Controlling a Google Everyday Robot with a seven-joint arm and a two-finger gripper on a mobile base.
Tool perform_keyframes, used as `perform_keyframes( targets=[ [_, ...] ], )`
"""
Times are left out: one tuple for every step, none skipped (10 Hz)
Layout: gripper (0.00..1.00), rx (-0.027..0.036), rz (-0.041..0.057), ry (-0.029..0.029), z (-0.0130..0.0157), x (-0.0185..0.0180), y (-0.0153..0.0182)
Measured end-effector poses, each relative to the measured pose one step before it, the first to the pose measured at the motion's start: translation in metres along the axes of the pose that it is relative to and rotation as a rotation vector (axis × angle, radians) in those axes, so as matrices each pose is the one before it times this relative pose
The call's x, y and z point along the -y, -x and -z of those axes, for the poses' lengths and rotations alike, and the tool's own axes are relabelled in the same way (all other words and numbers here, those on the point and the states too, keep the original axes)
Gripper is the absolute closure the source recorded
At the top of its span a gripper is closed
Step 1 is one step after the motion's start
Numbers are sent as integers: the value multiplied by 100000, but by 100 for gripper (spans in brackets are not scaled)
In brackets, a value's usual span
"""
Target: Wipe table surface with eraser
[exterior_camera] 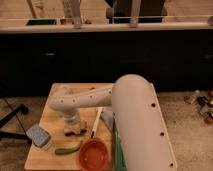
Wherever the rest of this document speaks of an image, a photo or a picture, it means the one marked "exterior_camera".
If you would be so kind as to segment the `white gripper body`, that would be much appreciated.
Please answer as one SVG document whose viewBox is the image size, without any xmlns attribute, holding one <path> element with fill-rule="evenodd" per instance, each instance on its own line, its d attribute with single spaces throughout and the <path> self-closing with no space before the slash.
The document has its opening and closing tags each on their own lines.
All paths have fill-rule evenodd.
<svg viewBox="0 0 213 171">
<path fill-rule="evenodd" d="M 87 122 L 82 121 L 79 115 L 64 117 L 64 134 L 69 135 L 82 135 L 87 131 Z"/>
</svg>

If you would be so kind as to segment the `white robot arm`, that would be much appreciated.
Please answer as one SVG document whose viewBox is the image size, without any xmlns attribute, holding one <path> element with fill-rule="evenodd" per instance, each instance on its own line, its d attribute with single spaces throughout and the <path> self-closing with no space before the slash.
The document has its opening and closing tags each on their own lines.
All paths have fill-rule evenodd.
<svg viewBox="0 0 213 171">
<path fill-rule="evenodd" d="M 177 171 L 177 163 L 152 83 L 127 74 L 115 83 L 71 93 L 65 86 L 49 99 L 65 120 L 75 108 L 110 106 L 121 140 L 127 171 Z"/>
</svg>

